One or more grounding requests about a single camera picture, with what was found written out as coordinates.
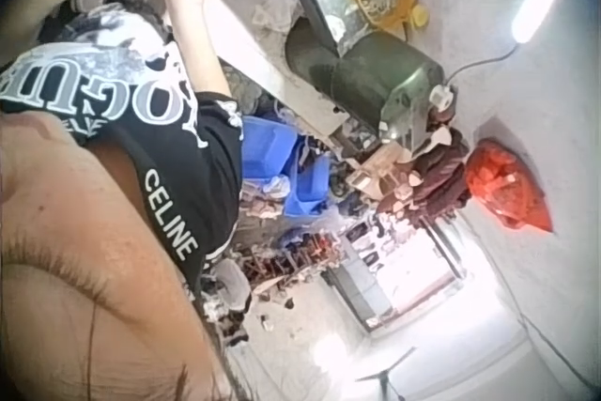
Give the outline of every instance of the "light bulb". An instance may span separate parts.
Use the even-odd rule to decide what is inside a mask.
[[[524,44],[531,40],[546,18],[554,0],[524,0],[512,23],[514,39]]]

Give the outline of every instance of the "wire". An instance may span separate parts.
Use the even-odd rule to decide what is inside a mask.
[[[444,84],[448,85],[457,76],[457,74],[459,74],[460,72],[463,72],[466,69],[475,68],[477,66],[489,65],[491,63],[499,63],[499,62],[501,62],[503,60],[506,60],[511,55],[515,54],[518,48],[519,48],[519,44],[516,43],[516,45],[514,46],[514,48],[511,51],[509,51],[507,54],[505,54],[505,55],[498,56],[496,58],[489,58],[487,60],[476,61],[475,63],[469,63],[466,66],[462,66],[461,68],[459,68],[458,70],[456,70],[455,72],[453,72],[451,74],[451,76],[447,78],[447,80],[446,80],[446,82]]]
[[[473,227],[471,227],[471,224],[469,224],[468,222],[465,222],[468,227],[470,228],[470,232],[479,240],[481,241],[480,235],[473,229]],[[599,391],[601,391],[601,387],[595,385],[594,383],[590,382],[588,379],[586,379],[578,370],[577,368],[562,354],[561,351],[559,351],[557,349],[557,347],[547,338],[546,335],[543,334],[543,332],[538,328],[538,326],[536,326],[534,324],[534,322],[529,319],[526,314],[524,314],[524,312],[522,311],[522,308],[519,305],[519,302],[517,302],[517,297],[516,297],[516,293],[514,293],[514,290],[511,288],[511,286],[509,285],[509,283],[507,282],[507,279],[505,278],[505,275],[503,274],[503,272],[501,271],[501,268],[499,267],[499,265],[497,265],[497,261],[495,260],[495,258],[492,256],[492,254],[485,248],[485,246],[479,246],[480,249],[483,250],[483,252],[486,254],[486,256],[488,257],[488,261],[490,263],[492,263],[492,266],[494,267],[495,271],[499,274],[499,276],[501,277],[501,281],[502,284],[505,286],[505,288],[507,289],[507,291],[509,292],[509,296],[511,296],[512,301],[514,302],[514,306],[517,309],[517,314],[519,315],[519,324],[526,330],[526,333],[528,334],[528,338],[532,344],[532,346],[534,348],[536,348],[536,344],[534,343],[534,341],[532,340],[532,334],[530,332],[530,329],[528,328],[528,326],[525,323],[528,323],[532,326],[532,328],[540,335],[541,339],[551,348],[551,350],[555,353],[555,355],[565,364],[565,366],[567,366],[569,368],[569,370],[572,372],[572,374],[574,374],[574,376],[580,381],[582,382],[582,384],[584,386],[586,386],[589,390],[591,390],[593,392],[593,394],[598,395]]]

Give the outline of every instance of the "eyelash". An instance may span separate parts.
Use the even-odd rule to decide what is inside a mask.
[[[75,288],[96,304],[107,308],[105,289],[97,278],[84,274],[61,254],[31,242],[24,236],[10,241],[2,250],[2,266],[23,265],[42,270]]]

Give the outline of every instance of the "floor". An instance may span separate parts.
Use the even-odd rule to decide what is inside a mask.
[[[334,288],[317,280],[292,290],[295,308],[256,303],[244,327],[248,345],[228,351],[227,358],[243,384],[261,401],[321,401],[339,371],[325,373],[314,362],[320,340],[336,334],[344,347],[337,349],[337,370],[362,349],[366,334]],[[273,330],[267,332],[259,316],[267,315]]]

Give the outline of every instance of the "woman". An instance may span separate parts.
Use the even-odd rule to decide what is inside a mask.
[[[16,49],[61,1],[12,0],[0,37]],[[204,0],[165,1],[185,70],[177,46],[122,39],[132,13],[104,8],[98,34],[0,77],[2,358],[26,399],[231,393],[178,277],[194,284],[232,234],[239,114]]]

